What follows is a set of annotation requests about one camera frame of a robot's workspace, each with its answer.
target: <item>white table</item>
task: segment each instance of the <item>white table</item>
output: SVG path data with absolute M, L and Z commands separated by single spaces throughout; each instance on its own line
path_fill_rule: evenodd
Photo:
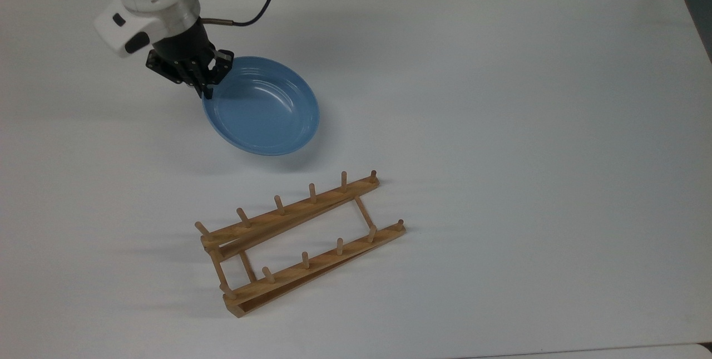
M 712 353 L 699 345 L 604 349 L 508 356 L 508 359 L 710 359 Z
M 712 66 L 683 0 L 274 0 L 237 55 L 315 91 L 301 151 L 237 151 L 114 57 L 110 0 L 0 0 L 7 357 L 465 357 L 712 341 Z M 201 0 L 247 19 L 264 0 Z M 408 234 L 244 318 L 208 229 L 376 169 Z M 366 230 L 355 207 L 253 265 Z M 232 285 L 246 282 L 237 269 Z

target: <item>wooden peg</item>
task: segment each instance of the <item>wooden peg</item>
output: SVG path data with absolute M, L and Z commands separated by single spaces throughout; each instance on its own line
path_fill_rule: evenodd
M 363 202 L 361 201 L 361 197 L 354 196 L 354 201 L 356 201 L 356 205 L 358 206 L 359 211 L 361 211 L 363 219 L 366 220 L 366 225 L 368 225 L 368 228 L 371 229 L 376 227 L 376 225 L 373 224 L 373 220 L 371 220 L 371 216 L 368 215 L 368 212 L 366 211 L 366 206 L 364 206 Z
M 208 229 L 205 228 L 205 225 L 201 222 L 195 222 L 195 227 L 200 231 L 200 234 L 203 234 L 203 237 L 212 239 L 212 235 L 208 232 Z
M 341 171 L 341 193 L 346 193 L 346 171 Z
M 240 259 L 242 260 L 242 265 L 245 267 L 245 272 L 247 273 L 247 278 L 250 279 L 251 283 L 257 281 L 257 276 L 255 276 L 255 271 L 252 270 L 252 265 L 250 264 L 250 259 L 247 258 L 247 253 L 240 252 Z
M 262 267 L 262 272 L 264 273 L 265 278 L 267 278 L 267 282 L 269 282 L 270 284 L 274 284 L 274 276 L 272 275 L 272 273 L 270 273 L 270 270 L 269 268 L 267 268 L 267 266 Z
M 374 237 L 376 237 L 376 227 L 371 227 L 371 229 L 368 230 L 368 243 L 373 242 Z
M 242 210 L 242 207 L 237 208 L 237 215 L 239 215 L 240 219 L 242 220 L 242 227 L 245 227 L 246 229 L 252 227 L 252 224 L 250 224 L 250 219 L 247 218 L 247 215 L 245 214 L 245 211 Z
M 227 284 L 220 284 L 220 289 L 225 293 L 225 296 L 227 296 L 230 299 L 237 299 L 237 295 L 230 289 Z
M 311 204 L 316 204 L 316 187 L 314 184 L 309 184 L 309 201 Z
M 282 198 L 279 195 L 274 196 L 274 203 L 277 204 L 277 213 L 285 215 L 284 206 L 282 206 Z

